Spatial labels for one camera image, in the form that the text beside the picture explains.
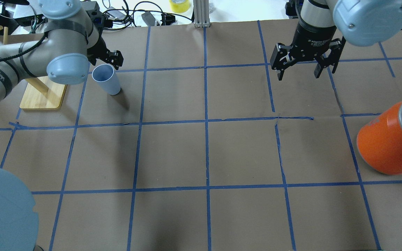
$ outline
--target metal post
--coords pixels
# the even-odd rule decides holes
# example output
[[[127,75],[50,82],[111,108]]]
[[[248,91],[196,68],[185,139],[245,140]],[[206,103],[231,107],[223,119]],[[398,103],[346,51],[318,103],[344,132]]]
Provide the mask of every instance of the metal post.
[[[193,0],[195,27],[210,27],[209,0]]]

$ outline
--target blue plastic cup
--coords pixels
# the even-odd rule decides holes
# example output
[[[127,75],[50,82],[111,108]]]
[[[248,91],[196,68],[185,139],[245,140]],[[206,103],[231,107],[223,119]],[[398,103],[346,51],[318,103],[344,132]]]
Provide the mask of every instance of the blue plastic cup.
[[[110,64],[102,64],[94,68],[92,79],[110,95],[116,95],[120,92],[119,78],[114,71],[114,67]]]

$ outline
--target orange cylinder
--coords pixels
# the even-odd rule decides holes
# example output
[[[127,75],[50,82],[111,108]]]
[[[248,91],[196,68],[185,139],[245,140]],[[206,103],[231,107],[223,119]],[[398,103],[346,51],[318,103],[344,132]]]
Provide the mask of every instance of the orange cylinder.
[[[402,102],[362,127],[356,141],[362,158],[375,170],[402,174]]]

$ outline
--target yellow tape roll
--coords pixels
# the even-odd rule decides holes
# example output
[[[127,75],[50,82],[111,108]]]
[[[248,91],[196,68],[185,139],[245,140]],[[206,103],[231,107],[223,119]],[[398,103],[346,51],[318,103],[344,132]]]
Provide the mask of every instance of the yellow tape roll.
[[[190,2],[188,0],[169,0],[170,7],[174,13],[184,13],[190,8]]]

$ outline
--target wooden base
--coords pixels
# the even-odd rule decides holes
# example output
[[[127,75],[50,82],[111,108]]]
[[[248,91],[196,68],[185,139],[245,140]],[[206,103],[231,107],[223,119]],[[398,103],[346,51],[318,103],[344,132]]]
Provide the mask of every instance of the wooden base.
[[[60,108],[67,86],[64,84],[57,84],[51,81],[48,77],[40,77],[38,79],[46,84],[49,89],[40,92],[31,84],[28,84],[23,99],[21,100],[20,108],[44,110]]]

